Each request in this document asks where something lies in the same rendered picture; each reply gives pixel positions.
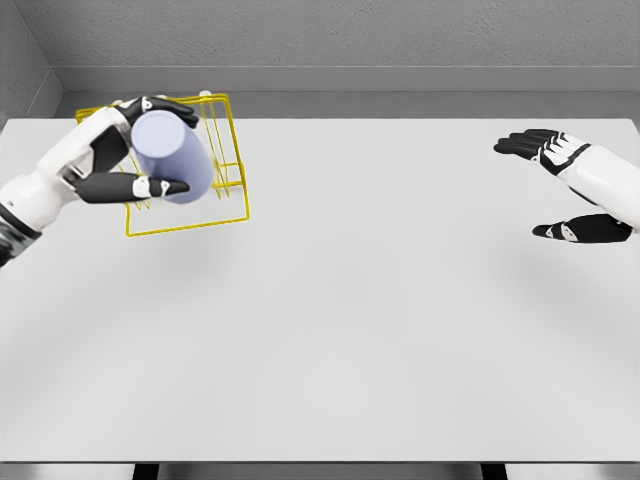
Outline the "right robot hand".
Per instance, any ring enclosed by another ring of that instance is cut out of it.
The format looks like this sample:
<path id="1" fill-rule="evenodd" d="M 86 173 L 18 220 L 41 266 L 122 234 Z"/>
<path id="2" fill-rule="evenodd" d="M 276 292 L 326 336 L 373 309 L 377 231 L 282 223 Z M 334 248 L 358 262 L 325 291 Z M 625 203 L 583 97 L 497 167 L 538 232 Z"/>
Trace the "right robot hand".
<path id="1" fill-rule="evenodd" d="M 563 131 L 527 129 L 501 138 L 499 154 L 540 165 L 588 203 L 602 209 L 533 228 L 537 237 L 578 244 L 610 244 L 640 234 L 640 167 L 610 150 Z"/>

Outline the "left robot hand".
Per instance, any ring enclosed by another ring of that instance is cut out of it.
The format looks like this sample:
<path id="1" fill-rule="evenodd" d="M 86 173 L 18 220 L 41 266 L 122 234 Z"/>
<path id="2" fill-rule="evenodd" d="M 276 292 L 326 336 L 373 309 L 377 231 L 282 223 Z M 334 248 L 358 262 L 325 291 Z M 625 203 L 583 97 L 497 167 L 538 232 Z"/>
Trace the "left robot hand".
<path id="1" fill-rule="evenodd" d="M 187 183 L 113 172 L 132 148 L 132 128 L 148 112 L 166 111 L 191 129 L 199 118 L 194 110 L 165 96 L 141 96 L 99 109 L 79 123 L 38 162 L 89 204 L 129 203 L 189 190 Z"/>

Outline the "lavender cup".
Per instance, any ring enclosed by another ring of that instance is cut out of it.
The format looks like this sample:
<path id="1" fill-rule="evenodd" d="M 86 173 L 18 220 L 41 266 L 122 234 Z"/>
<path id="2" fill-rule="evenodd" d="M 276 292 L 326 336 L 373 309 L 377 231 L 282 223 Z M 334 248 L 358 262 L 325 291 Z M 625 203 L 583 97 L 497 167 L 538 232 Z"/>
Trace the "lavender cup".
<path id="1" fill-rule="evenodd" d="M 176 114 L 166 110 L 143 114 L 132 127 L 131 139 L 145 174 L 189 186 L 187 192 L 170 194 L 169 202 L 191 203 L 210 190 L 212 160 L 193 129 Z"/>

